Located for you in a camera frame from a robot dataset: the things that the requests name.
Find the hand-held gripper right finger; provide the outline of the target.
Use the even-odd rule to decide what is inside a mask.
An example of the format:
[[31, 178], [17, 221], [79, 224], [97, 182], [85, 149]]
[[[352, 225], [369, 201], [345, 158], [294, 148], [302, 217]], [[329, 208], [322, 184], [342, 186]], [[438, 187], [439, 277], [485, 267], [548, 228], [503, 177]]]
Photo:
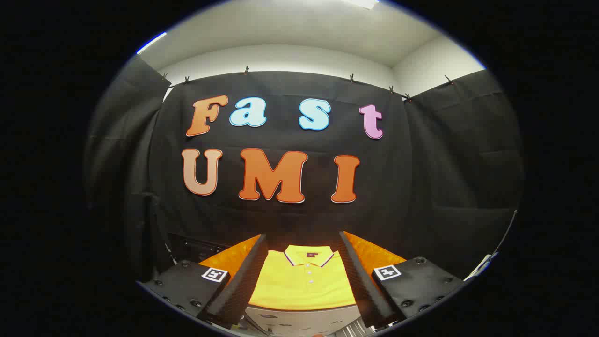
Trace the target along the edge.
[[336, 246], [362, 320], [381, 328], [423, 314], [449, 299], [464, 280], [430, 259], [405, 259], [349, 232]]

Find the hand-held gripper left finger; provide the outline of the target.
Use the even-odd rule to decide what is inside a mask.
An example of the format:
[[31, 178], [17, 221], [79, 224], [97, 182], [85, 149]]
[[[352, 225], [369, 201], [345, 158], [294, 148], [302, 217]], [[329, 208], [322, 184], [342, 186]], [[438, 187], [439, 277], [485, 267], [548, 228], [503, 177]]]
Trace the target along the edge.
[[231, 247], [173, 237], [171, 262], [139, 285], [165, 305], [195, 320], [229, 329], [242, 319], [268, 255], [267, 237]]

